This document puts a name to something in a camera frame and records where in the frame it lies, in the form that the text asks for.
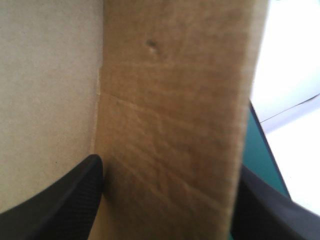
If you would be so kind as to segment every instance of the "black textured grip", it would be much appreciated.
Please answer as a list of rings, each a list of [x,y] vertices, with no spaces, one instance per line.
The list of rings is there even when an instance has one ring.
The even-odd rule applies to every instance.
[[[0,239],[86,240],[102,189],[102,161],[90,155],[44,191],[0,214]]]

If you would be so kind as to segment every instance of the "brown cardboard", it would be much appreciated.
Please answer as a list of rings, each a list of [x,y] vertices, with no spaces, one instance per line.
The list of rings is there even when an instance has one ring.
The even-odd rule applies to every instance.
[[[104,1],[104,239],[226,239],[266,5]]]
[[[0,1],[0,212],[93,151],[102,5]]]
[[[1,1],[0,212],[96,152],[90,240],[224,239],[266,5]]]

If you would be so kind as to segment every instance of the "green panel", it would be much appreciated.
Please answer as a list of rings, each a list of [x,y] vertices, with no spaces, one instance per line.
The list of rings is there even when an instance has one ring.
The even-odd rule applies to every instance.
[[[249,113],[248,126],[246,131],[243,163],[252,172],[257,174],[267,184],[288,196],[282,179],[279,176],[277,167],[271,157],[264,137],[256,124],[253,114]]]

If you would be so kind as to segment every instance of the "black plastic part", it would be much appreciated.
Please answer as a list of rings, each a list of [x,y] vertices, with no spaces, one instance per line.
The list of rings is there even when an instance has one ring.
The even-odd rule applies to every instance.
[[[231,234],[235,240],[319,240],[320,217],[242,166]]]
[[[44,191],[0,214],[0,240],[87,240],[102,189],[102,161],[90,155]]]

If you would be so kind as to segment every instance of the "cardboard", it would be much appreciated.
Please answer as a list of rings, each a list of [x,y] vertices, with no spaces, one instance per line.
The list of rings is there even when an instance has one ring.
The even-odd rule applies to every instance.
[[[227,238],[265,11],[260,0],[104,1],[105,239]]]
[[[0,1],[0,212],[93,152],[102,5]]]
[[[1,2],[0,211],[95,142],[106,181],[89,239],[226,238],[266,5]]]

